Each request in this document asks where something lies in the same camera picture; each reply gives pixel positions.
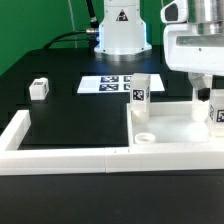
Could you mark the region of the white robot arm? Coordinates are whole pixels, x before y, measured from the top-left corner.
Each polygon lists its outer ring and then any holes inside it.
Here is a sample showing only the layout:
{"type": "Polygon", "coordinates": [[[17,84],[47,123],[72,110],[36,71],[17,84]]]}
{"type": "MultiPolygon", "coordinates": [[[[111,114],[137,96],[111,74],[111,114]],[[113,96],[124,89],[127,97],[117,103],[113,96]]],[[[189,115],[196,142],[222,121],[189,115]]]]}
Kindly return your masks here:
{"type": "MultiPolygon", "coordinates": [[[[224,76],[224,0],[172,0],[162,7],[165,61],[186,72],[201,101],[211,97],[205,77],[224,76]]],[[[113,61],[133,60],[152,51],[140,0],[104,0],[95,55],[113,61]]]]}

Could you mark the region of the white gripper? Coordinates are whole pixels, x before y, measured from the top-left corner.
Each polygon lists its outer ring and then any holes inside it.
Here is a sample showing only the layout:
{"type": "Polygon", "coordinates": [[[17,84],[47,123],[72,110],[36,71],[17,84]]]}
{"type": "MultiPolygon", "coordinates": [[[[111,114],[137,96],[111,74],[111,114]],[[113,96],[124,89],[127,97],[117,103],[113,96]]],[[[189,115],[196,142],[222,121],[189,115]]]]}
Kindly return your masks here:
{"type": "MultiPolygon", "coordinates": [[[[224,0],[173,0],[160,16],[171,70],[224,76],[224,0]]],[[[210,89],[200,89],[198,99],[209,100],[210,89]]]]}

